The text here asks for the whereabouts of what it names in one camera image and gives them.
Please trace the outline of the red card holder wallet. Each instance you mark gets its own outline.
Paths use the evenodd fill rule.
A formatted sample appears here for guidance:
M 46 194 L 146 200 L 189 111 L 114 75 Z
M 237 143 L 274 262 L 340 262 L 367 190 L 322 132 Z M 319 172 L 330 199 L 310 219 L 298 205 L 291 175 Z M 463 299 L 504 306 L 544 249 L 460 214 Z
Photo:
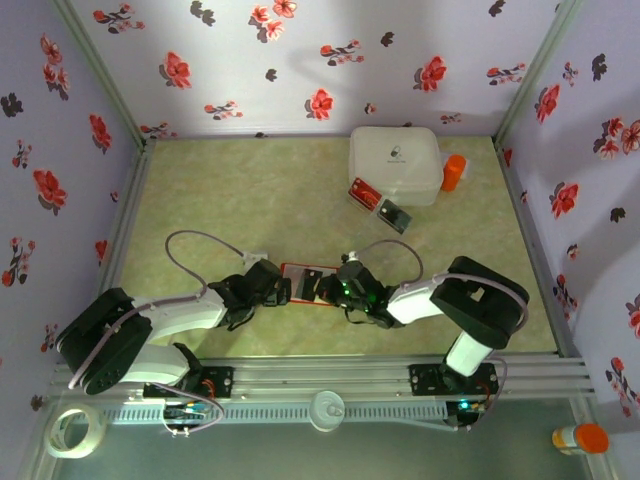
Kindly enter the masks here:
M 302 273 L 303 269 L 309 268 L 309 269 L 320 270 L 320 271 L 323 272 L 323 277 L 326 277 L 326 276 L 330 276 L 332 274 L 335 274 L 337 272 L 337 268 L 319 266 L 319 265 L 299 264 L 299 263 L 282 263 L 280 268 L 281 268 L 281 272 L 282 272 L 283 277 L 287 277 L 287 278 L 291 279 L 291 298 L 290 298 L 290 301 L 292 303 L 328 306 L 328 303 L 324 302 L 319 297 L 319 295 L 317 293 L 317 291 L 318 291 L 318 283 L 316 285 L 316 298 L 315 298 L 314 302 L 306 302 L 306 301 L 301 301 L 301 300 L 295 299 L 295 290 L 296 290 L 296 287 L 297 287 L 297 284 L 298 284 L 298 281 L 300 279 L 300 276 L 301 276 L 301 273 Z

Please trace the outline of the dark grey credit card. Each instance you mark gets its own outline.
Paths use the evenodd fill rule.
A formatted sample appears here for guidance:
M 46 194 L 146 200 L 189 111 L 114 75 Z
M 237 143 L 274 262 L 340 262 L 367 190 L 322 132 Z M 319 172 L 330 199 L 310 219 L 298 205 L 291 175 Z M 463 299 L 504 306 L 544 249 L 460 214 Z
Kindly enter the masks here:
M 323 272 L 320 270 L 303 269 L 295 290 L 295 299 L 314 302 L 316 298 L 316 285 L 322 277 Z

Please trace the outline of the clear acrylic card stand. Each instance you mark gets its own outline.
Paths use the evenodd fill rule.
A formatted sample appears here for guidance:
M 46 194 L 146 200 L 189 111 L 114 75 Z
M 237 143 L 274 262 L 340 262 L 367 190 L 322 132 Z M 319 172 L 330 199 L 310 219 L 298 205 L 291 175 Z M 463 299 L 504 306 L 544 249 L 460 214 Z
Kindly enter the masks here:
M 410 226 L 403 234 L 397 233 L 377 217 L 376 213 L 382 202 L 385 199 L 391 200 L 387 195 L 374 187 L 382 194 L 382 199 L 376 210 L 370 212 L 349 197 L 349 187 L 331 213 L 331 219 L 336 222 L 336 229 L 342 234 L 346 235 L 358 244 L 368 244 L 383 239 L 400 239 L 408 231 L 409 227 L 413 223 L 413 217 Z

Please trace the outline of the dark credit card white spot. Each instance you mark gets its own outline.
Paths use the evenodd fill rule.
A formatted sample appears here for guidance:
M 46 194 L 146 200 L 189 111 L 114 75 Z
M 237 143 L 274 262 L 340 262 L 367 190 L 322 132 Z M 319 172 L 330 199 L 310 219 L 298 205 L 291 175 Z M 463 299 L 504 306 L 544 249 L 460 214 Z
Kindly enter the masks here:
M 389 199 L 382 202 L 376 215 L 399 234 L 403 234 L 412 222 L 412 216 Z

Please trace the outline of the red credit card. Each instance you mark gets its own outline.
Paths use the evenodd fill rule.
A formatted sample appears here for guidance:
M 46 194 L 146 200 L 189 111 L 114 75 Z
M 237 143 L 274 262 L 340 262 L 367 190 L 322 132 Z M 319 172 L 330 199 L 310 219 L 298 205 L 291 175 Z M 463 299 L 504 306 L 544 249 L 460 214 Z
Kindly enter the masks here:
M 366 210 L 376 210 L 382 199 L 382 194 L 369 183 L 356 177 L 348 190 L 349 197 Z

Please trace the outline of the white plastic storage box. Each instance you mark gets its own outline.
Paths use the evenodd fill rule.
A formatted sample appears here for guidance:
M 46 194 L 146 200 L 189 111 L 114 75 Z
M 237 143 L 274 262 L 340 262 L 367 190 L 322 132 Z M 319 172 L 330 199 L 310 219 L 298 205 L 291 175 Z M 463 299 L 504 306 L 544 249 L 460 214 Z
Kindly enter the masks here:
M 398 206 L 430 206 L 444 178 L 436 136 L 425 127 L 358 127 L 350 136 L 348 175 Z

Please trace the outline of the orange plastic bottle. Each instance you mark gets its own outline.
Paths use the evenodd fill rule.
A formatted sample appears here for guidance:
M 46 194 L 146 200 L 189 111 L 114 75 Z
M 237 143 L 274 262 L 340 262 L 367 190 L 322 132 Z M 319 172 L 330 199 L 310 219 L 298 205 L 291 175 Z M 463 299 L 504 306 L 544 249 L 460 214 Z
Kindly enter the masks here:
M 443 180 L 441 190 L 453 192 L 460 183 L 467 168 L 467 159 L 459 154 L 447 154 L 444 156 Z

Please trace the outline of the clear tape roll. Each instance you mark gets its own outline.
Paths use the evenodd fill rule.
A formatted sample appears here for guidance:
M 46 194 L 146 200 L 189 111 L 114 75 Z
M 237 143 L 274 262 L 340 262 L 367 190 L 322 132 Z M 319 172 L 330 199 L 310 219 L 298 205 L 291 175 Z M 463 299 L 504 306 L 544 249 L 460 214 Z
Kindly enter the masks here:
M 84 436 L 75 444 L 68 444 L 67 432 L 77 421 L 86 425 Z M 47 423 L 44 440 L 47 452 L 54 458 L 81 459 L 93 453 L 102 443 L 107 430 L 104 413 L 81 403 L 58 409 Z

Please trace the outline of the amber bottle orange cap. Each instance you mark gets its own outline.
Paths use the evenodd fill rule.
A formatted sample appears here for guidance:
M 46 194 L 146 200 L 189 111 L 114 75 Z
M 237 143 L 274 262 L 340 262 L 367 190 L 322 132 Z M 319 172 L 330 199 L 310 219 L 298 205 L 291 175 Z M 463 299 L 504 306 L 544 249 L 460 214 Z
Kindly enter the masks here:
M 604 454 L 610 447 L 606 431 L 593 423 L 557 428 L 551 435 L 551 441 L 565 455 Z

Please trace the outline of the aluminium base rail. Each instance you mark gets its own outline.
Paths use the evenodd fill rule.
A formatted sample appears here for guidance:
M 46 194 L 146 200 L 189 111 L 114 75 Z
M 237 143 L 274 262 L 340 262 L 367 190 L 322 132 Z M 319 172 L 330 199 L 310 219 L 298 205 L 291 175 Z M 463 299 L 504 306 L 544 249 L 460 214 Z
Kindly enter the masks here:
M 225 403 L 291 403 L 333 391 L 347 402 L 417 401 L 424 383 L 414 364 L 438 364 L 438 356 L 289 356 L 212 358 L 206 367 L 231 367 Z M 510 353 L 491 361 L 492 381 L 503 381 L 499 400 L 593 398 L 595 389 L 581 358 L 546 353 Z

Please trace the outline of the aluminium frame corner post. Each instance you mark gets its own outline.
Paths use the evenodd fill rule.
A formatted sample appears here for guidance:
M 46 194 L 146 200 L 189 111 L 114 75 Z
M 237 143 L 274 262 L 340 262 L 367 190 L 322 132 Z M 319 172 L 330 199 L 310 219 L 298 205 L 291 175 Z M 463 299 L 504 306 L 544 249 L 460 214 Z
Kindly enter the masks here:
M 516 122 L 520 111 L 526 103 L 529 96 L 534 91 L 536 82 L 547 69 L 555 51 L 563 42 L 574 18 L 578 14 L 585 0 L 561 0 L 558 2 L 554 19 L 545 34 L 541 45 L 539 46 L 533 60 L 528 67 L 520 87 L 513 98 L 509 108 L 507 109 L 497 132 L 492 136 L 492 142 L 495 147 L 499 147 L 511 128 Z
M 71 0 L 48 1 L 54 7 L 65 27 L 73 37 L 84 59 L 106 94 L 111 106 L 118 114 L 129 136 L 134 141 L 138 151 L 143 152 L 146 148 L 146 141 L 135 125 L 134 118 L 124 101 L 124 97 L 119 92 L 113 77 L 109 73 L 105 62 L 92 41 L 89 32 L 83 25 L 80 16 L 72 5 Z

